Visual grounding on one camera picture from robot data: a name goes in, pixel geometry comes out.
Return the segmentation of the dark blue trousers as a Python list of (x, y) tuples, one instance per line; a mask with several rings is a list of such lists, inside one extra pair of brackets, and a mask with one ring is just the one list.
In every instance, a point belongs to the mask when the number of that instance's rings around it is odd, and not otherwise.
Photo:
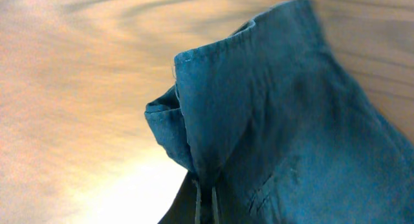
[(144, 113), (188, 171), (163, 223), (413, 223), (413, 145), (336, 61), (311, 0), (174, 64)]

